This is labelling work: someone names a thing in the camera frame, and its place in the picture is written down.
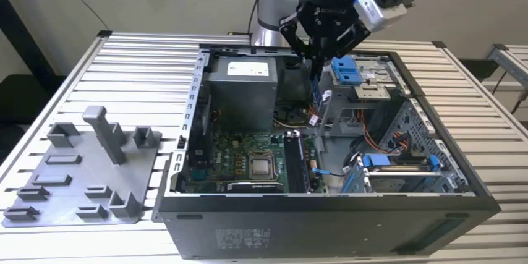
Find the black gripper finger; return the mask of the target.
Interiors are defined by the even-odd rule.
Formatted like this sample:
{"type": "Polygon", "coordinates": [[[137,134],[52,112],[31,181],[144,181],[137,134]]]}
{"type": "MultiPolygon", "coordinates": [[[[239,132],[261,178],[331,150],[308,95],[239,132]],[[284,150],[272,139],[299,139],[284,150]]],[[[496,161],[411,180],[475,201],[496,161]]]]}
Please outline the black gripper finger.
{"type": "Polygon", "coordinates": [[[293,52],[303,59],[311,60],[311,74],[317,74],[319,61],[313,46],[297,36],[297,14],[292,13],[288,17],[279,20],[279,32],[288,42],[293,52]]]}
{"type": "Polygon", "coordinates": [[[324,40],[323,48],[319,54],[319,69],[332,58],[341,58],[371,35],[361,21],[355,21],[352,26],[340,34],[332,32],[329,38],[324,40]]]}

